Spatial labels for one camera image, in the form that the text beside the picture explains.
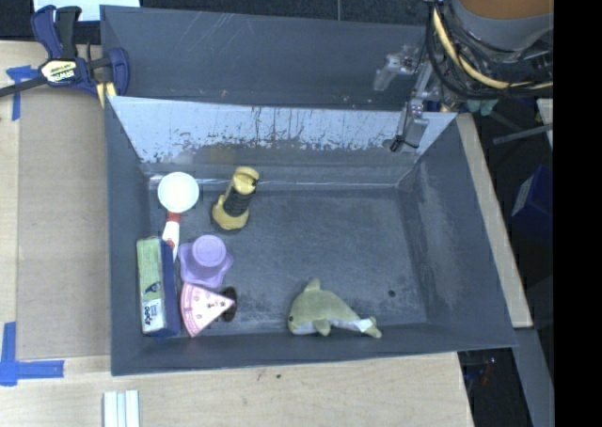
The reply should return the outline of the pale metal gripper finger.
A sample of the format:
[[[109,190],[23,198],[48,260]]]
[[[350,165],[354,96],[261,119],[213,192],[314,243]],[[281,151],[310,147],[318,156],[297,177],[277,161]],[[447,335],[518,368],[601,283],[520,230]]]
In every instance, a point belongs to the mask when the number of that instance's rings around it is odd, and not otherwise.
[[[386,54],[384,64],[376,70],[373,79],[374,91],[385,91],[398,76],[412,76],[420,64],[420,48],[404,45],[395,53]]]
[[[429,120],[423,116],[421,102],[409,102],[405,105],[398,136],[403,146],[417,149],[429,125]]]

